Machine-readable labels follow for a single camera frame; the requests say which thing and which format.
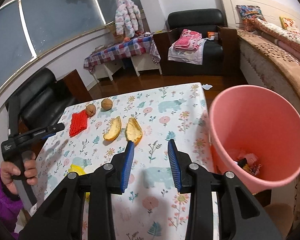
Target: purple sleeve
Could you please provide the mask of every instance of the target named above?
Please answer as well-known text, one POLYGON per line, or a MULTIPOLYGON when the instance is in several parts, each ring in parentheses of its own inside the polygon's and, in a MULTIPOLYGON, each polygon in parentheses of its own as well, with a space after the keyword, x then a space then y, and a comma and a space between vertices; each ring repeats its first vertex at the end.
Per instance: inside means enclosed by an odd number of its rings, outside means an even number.
POLYGON ((18 234, 14 233, 14 229, 16 228, 17 216, 22 207, 21 200, 13 201, 4 194, 0 181, 0 220, 16 239, 18 234))

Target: hanging clothes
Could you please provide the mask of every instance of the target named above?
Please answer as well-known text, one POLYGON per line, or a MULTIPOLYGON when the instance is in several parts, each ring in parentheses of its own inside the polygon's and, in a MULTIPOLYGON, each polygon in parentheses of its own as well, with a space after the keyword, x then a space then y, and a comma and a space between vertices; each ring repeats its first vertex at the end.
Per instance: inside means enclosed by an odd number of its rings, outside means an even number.
POLYGON ((132 38, 136 31, 144 32, 140 10, 131 0, 115 0, 117 11, 115 13, 115 27, 117 35, 125 33, 132 38))

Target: bed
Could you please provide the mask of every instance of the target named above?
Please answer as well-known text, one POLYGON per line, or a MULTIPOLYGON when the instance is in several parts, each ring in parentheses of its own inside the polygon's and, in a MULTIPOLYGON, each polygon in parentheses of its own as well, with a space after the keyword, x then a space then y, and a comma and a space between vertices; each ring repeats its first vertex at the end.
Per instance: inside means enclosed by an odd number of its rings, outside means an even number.
MULTIPOLYGON (((265 19, 281 26, 279 17, 296 21, 300 14, 273 0, 222 0, 228 27, 236 28, 240 45, 240 69, 247 82, 269 88, 286 98, 300 114, 300 61, 260 35, 244 28, 236 5, 259 6, 265 19)), ((293 228, 300 222, 300 175, 291 184, 272 190, 272 203, 289 204, 294 212, 293 228)))

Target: pink trash bin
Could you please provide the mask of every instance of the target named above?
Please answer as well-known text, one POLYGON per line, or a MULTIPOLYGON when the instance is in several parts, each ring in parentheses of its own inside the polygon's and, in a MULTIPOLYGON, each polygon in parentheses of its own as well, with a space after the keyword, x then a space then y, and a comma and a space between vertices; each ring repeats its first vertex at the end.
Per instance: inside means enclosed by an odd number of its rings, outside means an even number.
POLYGON ((300 173, 300 115, 282 96, 258 86, 231 87, 213 100, 209 115, 217 171, 233 171, 252 193, 286 185, 300 173), (236 165, 232 149, 259 158, 258 178, 236 165))

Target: black sofa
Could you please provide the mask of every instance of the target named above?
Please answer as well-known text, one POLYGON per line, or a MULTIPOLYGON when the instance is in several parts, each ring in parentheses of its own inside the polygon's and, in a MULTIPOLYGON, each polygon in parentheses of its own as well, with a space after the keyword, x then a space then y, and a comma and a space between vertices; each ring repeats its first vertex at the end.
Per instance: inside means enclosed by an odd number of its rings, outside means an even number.
POLYGON ((161 57, 160 65, 163 75, 225 74, 225 52, 222 38, 227 38, 224 32, 228 28, 224 28, 225 22, 220 10, 197 9, 173 12, 169 14, 167 22, 171 31, 154 35, 154 41, 161 57), (183 29, 197 31, 202 34, 202 38, 207 38, 208 32, 219 33, 218 41, 208 40, 205 42, 202 65, 168 61, 169 47, 179 39, 183 29))

